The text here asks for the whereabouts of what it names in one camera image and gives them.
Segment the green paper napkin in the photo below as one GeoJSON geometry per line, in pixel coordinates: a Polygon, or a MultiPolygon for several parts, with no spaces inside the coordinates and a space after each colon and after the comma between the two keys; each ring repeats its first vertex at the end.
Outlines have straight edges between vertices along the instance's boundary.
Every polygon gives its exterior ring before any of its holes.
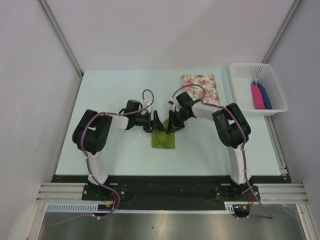
{"type": "Polygon", "coordinates": [[[166,134],[165,131],[154,130],[151,137],[151,146],[154,149],[175,149],[175,133],[166,134]]]}

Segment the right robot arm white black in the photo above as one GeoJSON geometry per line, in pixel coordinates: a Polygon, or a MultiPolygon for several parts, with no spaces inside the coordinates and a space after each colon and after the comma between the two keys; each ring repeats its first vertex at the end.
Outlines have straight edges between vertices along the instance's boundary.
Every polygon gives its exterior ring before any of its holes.
{"type": "Polygon", "coordinates": [[[231,180],[236,184],[230,188],[231,196],[242,201],[249,194],[245,185],[251,174],[247,165],[247,142],[251,128],[236,103],[227,106],[205,103],[201,99],[193,100],[186,92],[176,97],[169,111],[166,134],[172,134],[185,127],[190,118],[202,118],[214,122],[218,137],[228,149],[231,166],[231,180]]]}

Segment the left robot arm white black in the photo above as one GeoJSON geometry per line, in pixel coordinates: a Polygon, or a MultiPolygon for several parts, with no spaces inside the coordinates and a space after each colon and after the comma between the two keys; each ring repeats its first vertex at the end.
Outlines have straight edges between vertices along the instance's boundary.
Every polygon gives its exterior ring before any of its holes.
{"type": "Polygon", "coordinates": [[[157,111],[150,110],[152,104],[151,100],[143,106],[141,102],[130,99],[120,112],[109,114],[87,109],[76,126],[72,141],[84,154],[88,180],[95,185],[93,194],[98,199],[105,200],[111,193],[111,188],[104,184],[108,179],[104,161],[98,156],[107,143],[110,130],[130,130],[138,126],[147,133],[166,131],[157,111]]]}

